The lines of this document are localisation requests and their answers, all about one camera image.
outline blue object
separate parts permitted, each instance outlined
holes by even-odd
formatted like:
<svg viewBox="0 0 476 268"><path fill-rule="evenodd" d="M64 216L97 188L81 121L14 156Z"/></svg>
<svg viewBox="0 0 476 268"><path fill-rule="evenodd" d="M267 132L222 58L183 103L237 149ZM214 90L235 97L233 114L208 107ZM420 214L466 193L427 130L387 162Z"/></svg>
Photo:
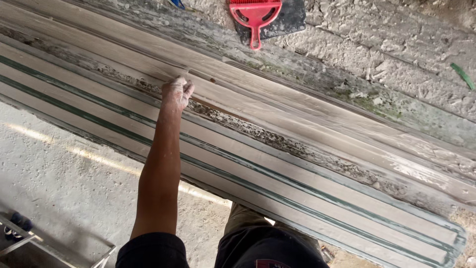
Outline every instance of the blue object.
<svg viewBox="0 0 476 268"><path fill-rule="evenodd" d="M182 1L180 0L168 0L172 5L174 5L176 8L185 10L185 6L182 4Z"/></svg>

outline grey ground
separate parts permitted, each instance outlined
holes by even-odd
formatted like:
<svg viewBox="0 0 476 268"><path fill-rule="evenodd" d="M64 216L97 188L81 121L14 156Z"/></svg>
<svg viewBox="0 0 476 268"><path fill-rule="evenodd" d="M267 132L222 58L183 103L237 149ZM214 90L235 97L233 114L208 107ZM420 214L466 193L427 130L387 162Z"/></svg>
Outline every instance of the grey ground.
<svg viewBox="0 0 476 268"><path fill-rule="evenodd" d="M307 29L264 45L306 54L475 120L476 95L448 66L456 62L476 79L476 61L471 57L476 53L476 1L390 2L308 1ZM224 0L184 3L195 8L198 17L233 28ZM406 10L419 13L395 26L388 24ZM446 37L432 39L435 35ZM32 219L39 232L90 264L107 250L105 242L120 247L128 241L142 164L3 103L0 133L0 212L18 210ZM212 267L229 202L182 186L193 194L179 192L178 236L186 245L191 267ZM451 219L468 231L468 247L456 266L476 267L475 215L458 210ZM375 267L328 248L336 256L332 268Z"/></svg>

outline leg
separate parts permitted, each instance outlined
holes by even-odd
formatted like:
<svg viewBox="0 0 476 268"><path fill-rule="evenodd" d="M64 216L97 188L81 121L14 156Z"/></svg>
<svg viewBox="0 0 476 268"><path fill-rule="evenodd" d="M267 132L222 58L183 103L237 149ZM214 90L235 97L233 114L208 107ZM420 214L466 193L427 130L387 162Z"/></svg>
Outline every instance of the leg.
<svg viewBox="0 0 476 268"><path fill-rule="evenodd" d="M319 242L317 241L317 239L312 238L312 237L310 237L306 234L303 234L303 233L299 232L298 230L294 229L293 227L291 227L287 224L284 224L282 222L277 221L274 224L274 227L276 227L278 229L281 229L283 231L287 231L287 232L295 235L296 237L301 239L304 243L310 245L317 252L317 254L322 258L321 246L319 245Z"/></svg>
<svg viewBox="0 0 476 268"><path fill-rule="evenodd" d="M271 224L265 220L264 216L233 202L224 235L249 226L271 226Z"/></svg>

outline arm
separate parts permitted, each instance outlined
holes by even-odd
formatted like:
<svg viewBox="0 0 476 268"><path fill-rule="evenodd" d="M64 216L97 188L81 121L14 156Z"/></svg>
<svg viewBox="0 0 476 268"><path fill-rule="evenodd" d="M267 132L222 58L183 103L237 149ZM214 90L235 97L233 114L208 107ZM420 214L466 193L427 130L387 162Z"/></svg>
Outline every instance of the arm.
<svg viewBox="0 0 476 268"><path fill-rule="evenodd" d="M162 86L162 106L139 179L136 222L130 239L152 232L175 234L180 181L180 119L195 89L180 76Z"/></svg>

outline dustpan handle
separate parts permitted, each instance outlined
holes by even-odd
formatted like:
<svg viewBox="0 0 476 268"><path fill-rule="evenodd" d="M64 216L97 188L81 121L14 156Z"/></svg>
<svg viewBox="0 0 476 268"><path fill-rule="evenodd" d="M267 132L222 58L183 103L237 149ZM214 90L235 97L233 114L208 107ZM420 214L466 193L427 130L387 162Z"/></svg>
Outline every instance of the dustpan handle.
<svg viewBox="0 0 476 268"><path fill-rule="evenodd" d="M252 50L258 50L261 48L261 40L259 38L259 27L251 27L251 40L249 46Z"/></svg>

